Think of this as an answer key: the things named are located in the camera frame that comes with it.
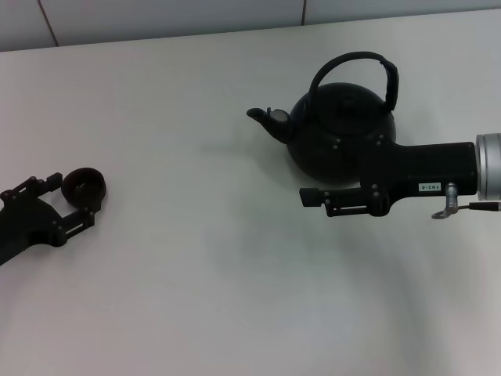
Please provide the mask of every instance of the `white table surface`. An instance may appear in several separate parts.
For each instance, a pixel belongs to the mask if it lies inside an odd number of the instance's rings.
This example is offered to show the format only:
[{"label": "white table surface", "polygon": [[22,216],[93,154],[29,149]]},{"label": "white table surface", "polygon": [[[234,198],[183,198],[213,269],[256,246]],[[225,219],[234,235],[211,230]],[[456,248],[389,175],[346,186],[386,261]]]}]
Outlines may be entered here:
[{"label": "white table surface", "polygon": [[[245,112],[369,50],[399,69],[400,143],[474,141],[501,132],[500,35],[485,11],[0,54],[0,190],[82,166],[109,188],[94,228],[0,267],[0,374],[499,375],[501,215],[329,219]],[[373,61],[326,81],[384,94]]]}]

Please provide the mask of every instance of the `gray wall tile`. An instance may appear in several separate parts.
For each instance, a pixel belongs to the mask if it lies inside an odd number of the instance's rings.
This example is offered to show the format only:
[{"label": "gray wall tile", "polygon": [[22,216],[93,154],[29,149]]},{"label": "gray wall tile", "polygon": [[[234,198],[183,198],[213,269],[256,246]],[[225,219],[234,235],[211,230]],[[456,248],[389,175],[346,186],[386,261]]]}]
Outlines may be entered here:
[{"label": "gray wall tile", "polygon": [[37,0],[0,0],[0,51],[54,45]]},{"label": "gray wall tile", "polygon": [[42,0],[61,45],[301,24],[302,0]]},{"label": "gray wall tile", "polygon": [[306,24],[500,8],[501,0],[307,0]]}]

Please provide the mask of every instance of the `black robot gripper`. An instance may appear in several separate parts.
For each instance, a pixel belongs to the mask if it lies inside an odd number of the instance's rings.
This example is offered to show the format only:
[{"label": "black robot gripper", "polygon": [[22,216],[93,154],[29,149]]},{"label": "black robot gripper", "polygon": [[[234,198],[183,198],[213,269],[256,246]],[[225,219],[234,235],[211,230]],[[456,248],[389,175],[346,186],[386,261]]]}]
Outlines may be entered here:
[{"label": "black robot gripper", "polygon": [[[39,197],[61,188],[77,210],[62,217]],[[94,168],[79,168],[64,180],[60,173],[46,180],[30,177],[13,190],[0,193],[0,265],[35,244],[53,247],[94,226],[96,213],[106,196],[103,175]]]}]

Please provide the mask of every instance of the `white label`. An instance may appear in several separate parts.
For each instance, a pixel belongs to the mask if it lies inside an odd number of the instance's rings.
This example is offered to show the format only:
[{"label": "white label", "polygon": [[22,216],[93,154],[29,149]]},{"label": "white label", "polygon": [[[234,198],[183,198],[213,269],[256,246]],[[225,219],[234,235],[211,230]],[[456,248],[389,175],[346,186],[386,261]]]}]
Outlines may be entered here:
[{"label": "white label", "polygon": [[440,192],[442,190],[441,183],[420,183],[420,192]]}]

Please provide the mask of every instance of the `kettle spout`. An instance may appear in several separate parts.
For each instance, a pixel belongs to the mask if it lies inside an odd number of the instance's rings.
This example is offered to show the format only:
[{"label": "kettle spout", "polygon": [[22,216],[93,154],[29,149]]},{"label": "kettle spout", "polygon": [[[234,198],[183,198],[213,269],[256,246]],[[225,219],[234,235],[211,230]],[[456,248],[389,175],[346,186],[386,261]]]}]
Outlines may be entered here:
[{"label": "kettle spout", "polygon": [[283,110],[272,111],[268,107],[267,111],[264,111],[260,108],[251,108],[247,116],[261,124],[266,132],[281,143],[289,143],[295,136],[293,121]]}]

